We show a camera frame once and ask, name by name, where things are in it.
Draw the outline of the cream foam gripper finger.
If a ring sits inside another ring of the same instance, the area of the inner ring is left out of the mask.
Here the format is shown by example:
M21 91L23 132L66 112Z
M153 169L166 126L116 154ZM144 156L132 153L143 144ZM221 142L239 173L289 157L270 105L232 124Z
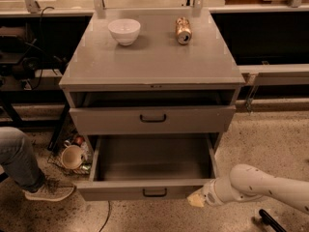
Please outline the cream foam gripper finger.
M203 208L205 206L204 195L200 190L196 190L187 196L188 203L193 207Z

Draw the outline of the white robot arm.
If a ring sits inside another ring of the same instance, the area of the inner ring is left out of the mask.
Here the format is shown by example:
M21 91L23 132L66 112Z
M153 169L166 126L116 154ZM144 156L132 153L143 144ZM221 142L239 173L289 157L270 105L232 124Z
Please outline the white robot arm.
M229 174L206 182L187 200L195 207L206 204L216 207L230 202L252 202L265 196L309 214L308 182L275 177L248 164L238 164Z

